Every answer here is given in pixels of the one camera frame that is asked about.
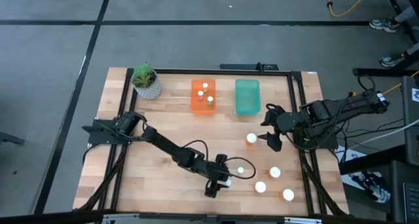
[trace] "teal container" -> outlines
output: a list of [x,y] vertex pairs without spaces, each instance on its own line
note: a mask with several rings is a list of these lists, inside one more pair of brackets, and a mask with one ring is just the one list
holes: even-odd
[[256,115],[261,110],[259,81],[252,79],[236,80],[236,113]]

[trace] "white cable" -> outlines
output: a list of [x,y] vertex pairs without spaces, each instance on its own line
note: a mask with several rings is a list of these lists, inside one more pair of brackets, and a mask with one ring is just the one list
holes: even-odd
[[373,139],[369,139],[369,140],[363,141],[363,142],[361,142],[361,143],[359,143],[359,144],[357,144],[357,145],[352,146],[352,147],[351,147],[351,148],[349,148],[349,149],[353,149],[353,148],[355,148],[355,147],[357,147],[357,146],[359,146],[359,145],[363,145],[363,144],[368,143],[368,142],[371,142],[371,141],[373,141],[373,140],[377,140],[377,139],[380,139],[380,138],[383,138],[383,137],[386,137],[386,136],[390,136],[390,135],[392,135],[392,134],[394,134],[394,133],[398,133],[398,132],[400,132],[400,131],[402,131],[402,130],[405,130],[405,129],[407,129],[407,128],[410,128],[411,126],[415,125],[415,124],[416,124],[416,123],[418,123],[418,122],[419,122],[419,119],[418,119],[418,120],[416,120],[416,121],[414,121],[414,122],[412,122],[412,123],[410,123],[410,124],[409,124],[409,125],[407,125],[407,126],[404,126],[404,127],[402,127],[402,128],[399,128],[399,129],[397,129],[397,130],[394,130],[393,132],[390,132],[390,133],[387,133],[387,134],[384,134],[384,135],[381,135],[381,136],[377,136],[377,137],[375,137],[375,138],[373,138]]

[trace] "person's foot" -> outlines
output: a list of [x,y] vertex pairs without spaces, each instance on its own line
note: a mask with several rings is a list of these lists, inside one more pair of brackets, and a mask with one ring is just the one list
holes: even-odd
[[402,62],[406,58],[405,53],[392,54],[391,56],[381,57],[378,61],[384,67],[394,67],[396,64]]
[[392,19],[389,18],[386,20],[371,20],[369,25],[377,30],[384,29],[388,33],[395,33],[395,29],[399,24],[392,24]]

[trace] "wooden tabletop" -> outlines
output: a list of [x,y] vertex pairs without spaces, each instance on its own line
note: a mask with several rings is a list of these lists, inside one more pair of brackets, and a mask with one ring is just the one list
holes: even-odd
[[[126,68],[110,68],[98,117],[112,119],[117,115],[120,96],[124,85]],[[120,188],[117,210],[122,212],[159,212],[182,214],[242,214],[242,215],[307,215],[304,186],[302,183],[299,154],[285,137],[282,150],[275,153],[259,140],[254,146],[247,146],[248,133],[264,134],[272,132],[272,127],[262,127],[267,103],[281,105],[291,110],[289,89],[286,77],[277,76],[239,76],[239,75],[178,75],[159,74],[163,91],[155,100],[138,98],[135,111],[144,115],[148,123],[159,133],[179,146],[187,142],[204,140],[209,148],[209,159],[216,154],[228,157],[244,157],[257,169],[253,179],[231,178],[232,185],[221,189],[216,198],[204,196],[207,179],[177,167],[172,159],[155,146],[137,142],[128,147]],[[306,101],[322,99],[318,76],[302,72]],[[193,79],[215,79],[217,88],[217,109],[212,116],[196,116],[191,113],[191,81]],[[234,110],[234,83],[236,79],[257,79],[260,82],[261,108],[256,116],[239,116]],[[295,95],[299,102],[297,83]],[[128,110],[132,93],[130,85],[126,100]],[[202,144],[191,147],[204,151]],[[103,180],[109,145],[101,145],[86,156],[74,208],[82,206]],[[336,158],[327,150],[318,149],[318,164],[323,186],[339,207],[348,212],[339,167]],[[239,160],[228,161],[233,172],[237,167],[245,168],[243,176],[252,173],[250,165]],[[268,170],[277,166],[281,170],[278,179],[267,176]],[[265,193],[256,193],[254,184],[266,183]],[[317,195],[314,186],[312,196],[315,210],[318,211]],[[295,193],[292,202],[279,197],[280,191],[291,189]],[[113,184],[110,185],[105,207],[110,206]]]

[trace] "orange bin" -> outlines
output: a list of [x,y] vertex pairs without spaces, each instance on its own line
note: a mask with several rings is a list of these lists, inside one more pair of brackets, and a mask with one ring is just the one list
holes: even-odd
[[[198,91],[204,90],[202,85],[208,83],[208,90],[204,93],[204,99],[199,100]],[[212,105],[208,105],[208,96],[213,97]],[[213,79],[192,80],[191,111],[196,115],[212,115],[215,113],[217,98],[215,97],[215,81]]]

